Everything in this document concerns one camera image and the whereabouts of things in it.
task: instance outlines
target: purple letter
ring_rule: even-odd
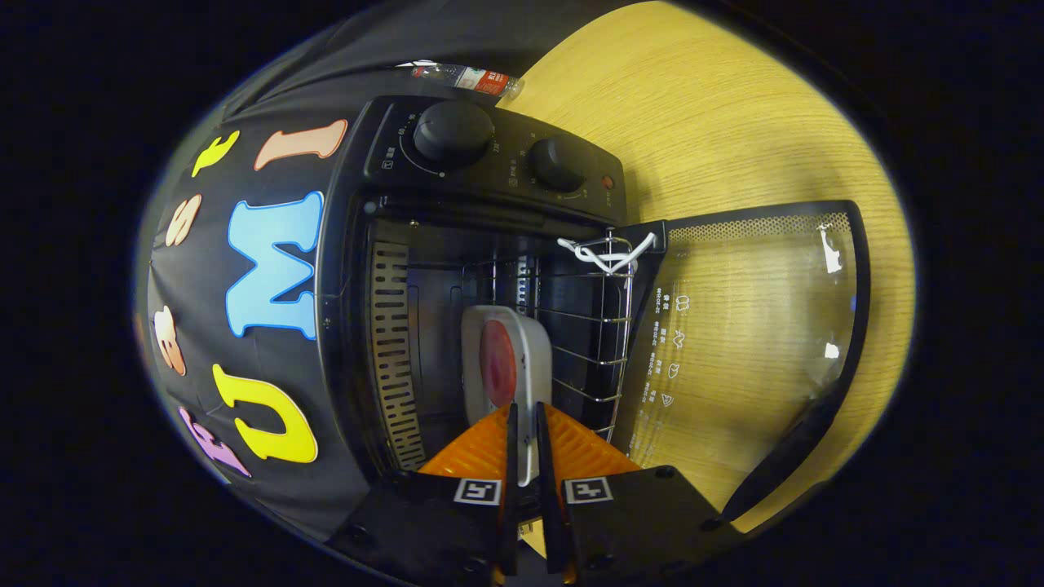
[[[199,424],[193,424],[192,416],[184,407],[179,407],[177,412],[181,413],[182,419],[185,420],[185,425],[189,427],[189,431],[192,432],[192,436],[195,437],[196,441],[198,441],[199,446],[203,448],[203,451],[207,453],[207,456],[210,456],[214,461],[224,463],[247,477],[252,476],[248,472],[246,472],[246,467],[243,467],[243,464],[239,462],[239,459],[236,459],[236,453],[232,452],[229,445],[223,442],[215,442],[214,435],[210,433],[210,430],[204,428]]]

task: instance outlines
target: temperature knob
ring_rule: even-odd
[[[421,155],[464,167],[481,159],[493,138],[493,120],[470,102],[447,100],[429,107],[417,121],[413,144]]]
[[[559,191],[575,191],[598,161],[591,145],[567,135],[541,139],[529,148],[529,166],[542,182]]]

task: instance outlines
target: oven door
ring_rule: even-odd
[[[666,246],[634,278],[612,443],[675,466],[735,520],[811,453],[852,383],[870,307],[862,219],[852,202],[814,202],[618,234],[649,230]]]

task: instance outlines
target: blue letter m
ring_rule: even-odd
[[[295,328],[315,339],[315,295],[305,291],[293,302],[276,298],[312,277],[311,265],[280,251],[290,243],[303,252],[315,248],[319,237],[323,194],[313,191],[301,202],[275,206],[247,206],[240,202],[229,220],[229,244],[256,266],[229,288],[224,309],[229,327],[242,336],[252,326]]]

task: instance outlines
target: control panel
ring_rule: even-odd
[[[362,118],[360,130],[376,126],[363,165],[371,186],[464,194],[616,227],[626,221],[619,160],[550,124],[423,96],[381,96]]]

